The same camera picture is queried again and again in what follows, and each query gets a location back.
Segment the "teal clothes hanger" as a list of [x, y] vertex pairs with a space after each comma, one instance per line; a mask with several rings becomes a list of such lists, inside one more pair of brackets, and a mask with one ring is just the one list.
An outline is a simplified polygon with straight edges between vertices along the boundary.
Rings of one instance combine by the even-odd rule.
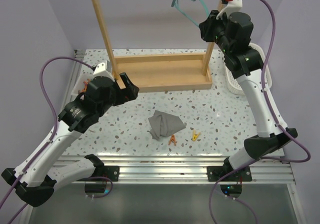
[[176, 9], [196, 27], [198, 27], [210, 13], [204, 0], [172, 0], [171, 7]]

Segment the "grey underwear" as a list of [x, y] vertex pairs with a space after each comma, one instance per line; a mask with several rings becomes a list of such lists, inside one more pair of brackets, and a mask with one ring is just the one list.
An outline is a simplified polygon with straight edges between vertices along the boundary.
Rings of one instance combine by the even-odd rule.
[[186, 128], [182, 120], [175, 115], [155, 110], [153, 116], [148, 118], [153, 139], [159, 141], [160, 137], [170, 137]]

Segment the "orange clothespin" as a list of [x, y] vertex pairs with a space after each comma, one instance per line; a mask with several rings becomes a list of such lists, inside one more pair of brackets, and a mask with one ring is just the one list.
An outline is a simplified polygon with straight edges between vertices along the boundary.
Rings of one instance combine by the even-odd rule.
[[168, 145], [174, 145], [176, 146], [177, 145], [177, 140], [176, 140], [176, 136], [174, 134], [171, 135], [170, 139], [169, 139], [169, 142], [168, 142]]

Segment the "yellow clothespin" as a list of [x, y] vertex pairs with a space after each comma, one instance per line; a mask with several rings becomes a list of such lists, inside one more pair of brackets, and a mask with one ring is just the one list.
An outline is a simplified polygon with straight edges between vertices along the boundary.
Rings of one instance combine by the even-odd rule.
[[201, 132], [197, 132], [195, 129], [193, 130], [193, 132], [192, 132], [192, 141], [193, 142], [195, 142], [198, 138], [199, 138], [199, 136], [200, 136], [200, 134], [201, 134]]

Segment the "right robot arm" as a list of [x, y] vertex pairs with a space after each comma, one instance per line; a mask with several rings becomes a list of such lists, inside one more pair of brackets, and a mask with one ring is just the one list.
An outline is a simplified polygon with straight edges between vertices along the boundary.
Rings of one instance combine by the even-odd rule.
[[221, 176], [235, 180], [240, 167], [271, 154], [291, 140], [279, 128], [265, 100], [268, 85], [262, 81], [263, 60], [260, 53], [250, 46], [254, 25], [248, 14], [233, 12], [219, 14], [212, 10], [199, 24], [201, 38], [214, 42], [224, 55], [224, 62], [242, 88], [251, 108], [257, 134], [244, 140], [244, 147], [223, 162]]

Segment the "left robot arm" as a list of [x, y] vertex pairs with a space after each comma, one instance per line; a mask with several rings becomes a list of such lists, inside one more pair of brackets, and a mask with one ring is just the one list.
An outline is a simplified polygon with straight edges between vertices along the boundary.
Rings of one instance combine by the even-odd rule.
[[120, 88], [107, 76], [94, 77], [85, 92], [77, 95], [58, 115], [55, 126], [38, 148], [16, 168], [6, 168], [1, 176], [15, 189], [17, 196], [32, 207], [39, 207], [59, 188], [81, 179], [103, 178], [105, 165], [94, 154], [53, 170], [62, 153], [90, 126], [96, 124], [111, 107], [134, 101], [139, 88], [126, 73], [121, 73], [125, 87]]

